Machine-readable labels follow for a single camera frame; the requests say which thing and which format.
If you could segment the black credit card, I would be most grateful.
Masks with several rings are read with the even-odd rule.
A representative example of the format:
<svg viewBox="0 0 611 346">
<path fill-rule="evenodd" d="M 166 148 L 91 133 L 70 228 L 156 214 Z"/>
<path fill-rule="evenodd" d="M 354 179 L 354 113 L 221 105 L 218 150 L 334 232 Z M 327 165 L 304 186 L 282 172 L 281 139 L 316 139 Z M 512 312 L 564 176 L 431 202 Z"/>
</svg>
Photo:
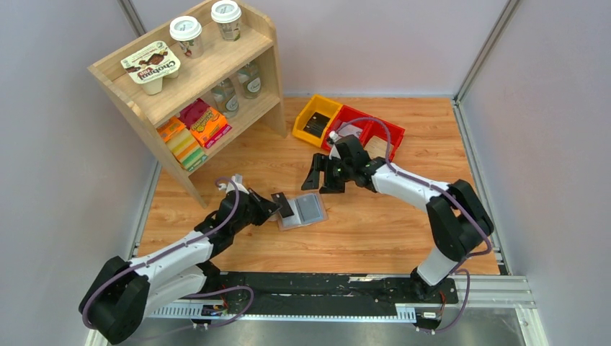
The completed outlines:
<svg viewBox="0 0 611 346">
<path fill-rule="evenodd" d="M 289 204 L 289 200 L 286 198 L 283 192 L 272 193 L 272 199 L 280 207 L 277 212 L 279 218 L 289 218 L 295 215 L 293 207 Z"/>
</svg>

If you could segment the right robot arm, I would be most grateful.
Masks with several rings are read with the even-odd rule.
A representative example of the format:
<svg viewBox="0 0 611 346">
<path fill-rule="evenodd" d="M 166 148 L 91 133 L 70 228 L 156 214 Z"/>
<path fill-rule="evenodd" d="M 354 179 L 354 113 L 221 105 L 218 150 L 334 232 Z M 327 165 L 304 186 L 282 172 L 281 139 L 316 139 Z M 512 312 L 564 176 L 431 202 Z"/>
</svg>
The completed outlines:
<svg viewBox="0 0 611 346">
<path fill-rule="evenodd" d="M 389 195 L 427 214 L 434 246 L 412 271 L 411 292 L 423 302 L 440 291 L 440 283 L 485 244 L 491 251 L 494 224 L 470 183 L 438 182 L 406 171 L 385 157 L 370 157 L 355 136 L 337 138 L 329 154 L 314 154 L 302 190 L 343 193 L 353 182 Z"/>
</svg>

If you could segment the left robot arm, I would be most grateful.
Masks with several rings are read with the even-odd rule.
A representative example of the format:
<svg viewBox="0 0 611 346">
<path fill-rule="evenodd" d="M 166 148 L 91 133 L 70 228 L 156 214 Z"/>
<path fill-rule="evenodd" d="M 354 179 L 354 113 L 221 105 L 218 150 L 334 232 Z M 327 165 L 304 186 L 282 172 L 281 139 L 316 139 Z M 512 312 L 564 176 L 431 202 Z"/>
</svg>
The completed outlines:
<svg viewBox="0 0 611 346">
<path fill-rule="evenodd" d="M 261 226 L 280 209 L 252 189 L 229 187 L 218 209 L 179 241 L 147 256 L 108 259 L 79 304 L 84 325 L 116 345 L 172 301 L 196 293 L 213 298 L 220 279 L 205 266 L 232 245 L 238 232 Z"/>
</svg>

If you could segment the dark grey credit card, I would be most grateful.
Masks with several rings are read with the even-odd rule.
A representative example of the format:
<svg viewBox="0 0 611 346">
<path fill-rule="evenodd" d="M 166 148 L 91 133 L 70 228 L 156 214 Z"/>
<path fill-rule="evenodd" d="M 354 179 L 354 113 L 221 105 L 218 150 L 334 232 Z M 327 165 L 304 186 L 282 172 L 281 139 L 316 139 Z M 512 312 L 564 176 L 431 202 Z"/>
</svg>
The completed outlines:
<svg viewBox="0 0 611 346">
<path fill-rule="evenodd" d="M 295 205 L 301 224 L 310 224 L 321 221 L 323 217 L 322 208 L 316 194 L 301 195 L 295 199 Z"/>
</svg>

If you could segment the beige card holder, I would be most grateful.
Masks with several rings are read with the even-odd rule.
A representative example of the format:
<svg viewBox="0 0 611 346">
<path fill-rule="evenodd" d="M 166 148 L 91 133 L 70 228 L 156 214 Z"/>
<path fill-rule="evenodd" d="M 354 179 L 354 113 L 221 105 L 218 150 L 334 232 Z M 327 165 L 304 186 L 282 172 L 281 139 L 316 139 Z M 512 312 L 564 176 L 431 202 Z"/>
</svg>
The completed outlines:
<svg viewBox="0 0 611 346">
<path fill-rule="evenodd" d="M 296 198 L 286 198 L 283 192 L 272 194 L 272 199 L 281 206 L 277 212 L 279 230 L 309 226 L 328 219 L 324 202 L 318 192 L 306 193 Z"/>
</svg>

